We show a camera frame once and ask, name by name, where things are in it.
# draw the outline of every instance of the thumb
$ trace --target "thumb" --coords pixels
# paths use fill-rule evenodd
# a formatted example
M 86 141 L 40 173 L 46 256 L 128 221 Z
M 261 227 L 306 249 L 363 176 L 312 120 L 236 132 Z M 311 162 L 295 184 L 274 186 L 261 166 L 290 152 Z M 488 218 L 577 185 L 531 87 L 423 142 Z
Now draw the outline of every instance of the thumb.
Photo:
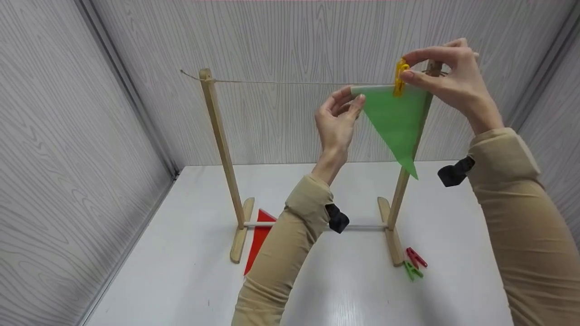
M 402 81 L 417 86 L 421 89 L 427 90 L 432 93 L 432 91 L 437 87 L 438 83 L 441 81 L 440 78 L 431 77 L 422 73 L 420 71 L 405 70 L 399 75 Z
M 363 110 L 364 102 L 367 100 L 367 97 L 364 94 L 360 94 L 353 100 L 352 104 L 349 108 L 349 116 L 354 120 L 358 118 L 358 115 Z

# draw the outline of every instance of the black strap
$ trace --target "black strap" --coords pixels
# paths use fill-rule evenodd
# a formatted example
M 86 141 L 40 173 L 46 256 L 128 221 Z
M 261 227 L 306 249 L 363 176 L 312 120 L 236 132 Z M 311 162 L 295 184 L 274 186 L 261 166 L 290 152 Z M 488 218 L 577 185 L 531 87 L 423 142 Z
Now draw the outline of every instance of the black strap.
M 471 156 L 467 156 L 459 160 L 455 165 L 447 165 L 442 167 L 437 175 L 445 187 L 453 187 L 460 185 L 473 166 L 475 160 Z
M 330 217 L 328 227 L 330 227 L 334 232 L 342 233 L 342 231 L 345 230 L 345 227 L 350 223 L 349 217 L 344 213 L 341 213 L 340 209 L 338 209 L 335 204 L 328 204 L 325 208 Z

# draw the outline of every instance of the beige sleeve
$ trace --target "beige sleeve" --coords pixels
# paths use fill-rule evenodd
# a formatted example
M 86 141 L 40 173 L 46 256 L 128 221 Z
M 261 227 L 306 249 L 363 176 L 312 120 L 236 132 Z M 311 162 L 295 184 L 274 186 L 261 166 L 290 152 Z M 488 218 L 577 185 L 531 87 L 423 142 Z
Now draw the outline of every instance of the beige sleeve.
M 296 185 L 246 276 L 232 325 L 280 324 L 298 272 L 328 224 L 324 206 L 330 203 L 332 193 L 322 180 L 307 175 Z
M 468 172 L 515 325 L 580 325 L 580 256 L 539 169 L 510 128 L 478 135 Z

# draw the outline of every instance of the wood grain wall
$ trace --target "wood grain wall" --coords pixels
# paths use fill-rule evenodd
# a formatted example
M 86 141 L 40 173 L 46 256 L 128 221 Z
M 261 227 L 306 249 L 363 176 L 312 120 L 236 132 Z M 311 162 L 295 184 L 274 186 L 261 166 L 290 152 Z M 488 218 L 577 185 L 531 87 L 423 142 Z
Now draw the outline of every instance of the wood grain wall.
M 580 37 L 520 131 L 580 248 Z
M 573 0 L 95 0 L 152 118 L 180 167 L 218 164 L 198 82 L 391 83 L 405 52 L 467 37 L 490 92 L 508 113 Z M 314 162 L 313 111 L 338 86 L 218 84 L 235 164 Z M 463 157 L 472 132 L 435 100 L 419 160 Z M 351 161 L 392 156 L 366 118 Z
M 74 325 L 170 182 L 72 0 L 0 1 L 0 325 Z

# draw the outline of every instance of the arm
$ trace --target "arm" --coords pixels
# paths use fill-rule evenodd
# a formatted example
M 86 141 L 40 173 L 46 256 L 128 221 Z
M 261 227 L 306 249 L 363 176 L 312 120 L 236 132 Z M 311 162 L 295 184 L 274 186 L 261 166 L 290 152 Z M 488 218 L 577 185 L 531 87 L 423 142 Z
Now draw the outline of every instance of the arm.
M 410 66 L 433 59 L 446 77 L 420 71 L 403 81 L 460 111 L 476 134 L 467 174 L 477 197 L 516 325 L 580 325 L 580 256 L 564 219 L 538 182 L 539 169 L 516 133 L 503 127 L 467 40 L 407 53 Z
M 292 190 L 268 233 L 238 295 L 232 325 L 279 325 L 290 291 L 306 256 L 322 232 L 332 203 L 330 184 L 347 158 L 354 122 L 364 97 L 352 105 L 350 87 L 333 93 L 318 109 L 316 123 L 322 155 Z
M 514 323 L 580 325 L 580 256 L 529 149 L 501 128 L 476 136 L 469 154 Z

